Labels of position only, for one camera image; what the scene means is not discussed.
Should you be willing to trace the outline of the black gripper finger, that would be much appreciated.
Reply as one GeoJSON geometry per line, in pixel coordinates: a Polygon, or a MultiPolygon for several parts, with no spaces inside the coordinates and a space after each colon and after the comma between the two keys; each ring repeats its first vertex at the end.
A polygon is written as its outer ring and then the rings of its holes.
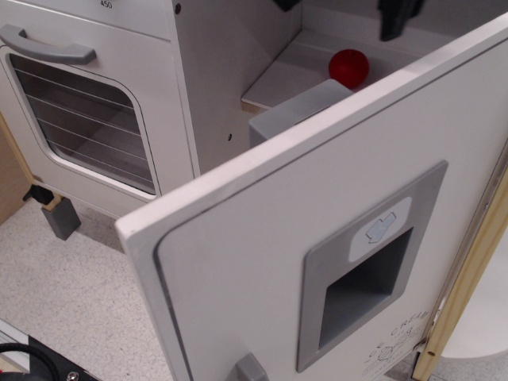
{"type": "Polygon", "coordinates": [[[273,2],[283,11],[288,12],[298,5],[298,0],[273,0],[273,2]]]}
{"type": "Polygon", "coordinates": [[[380,40],[400,37],[408,20],[419,15],[423,5],[423,0],[379,0],[380,40]]]}

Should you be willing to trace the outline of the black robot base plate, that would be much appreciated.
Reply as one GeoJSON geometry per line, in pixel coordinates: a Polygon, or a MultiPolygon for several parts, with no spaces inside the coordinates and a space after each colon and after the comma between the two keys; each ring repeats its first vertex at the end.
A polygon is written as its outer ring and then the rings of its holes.
{"type": "MultiPolygon", "coordinates": [[[[48,358],[55,364],[59,372],[60,380],[66,381],[68,375],[74,372],[78,374],[78,380],[98,381],[98,378],[92,375],[89,371],[81,368],[78,364],[73,363],[67,357],[60,355],[58,352],[55,352],[53,349],[31,336],[29,336],[29,345],[40,349],[48,356],[48,358]]],[[[29,356],[29,370],[31,373],[35,373],[47,380],[52,380],[51,373],[47,366],[33,355],[29,356]]]]}

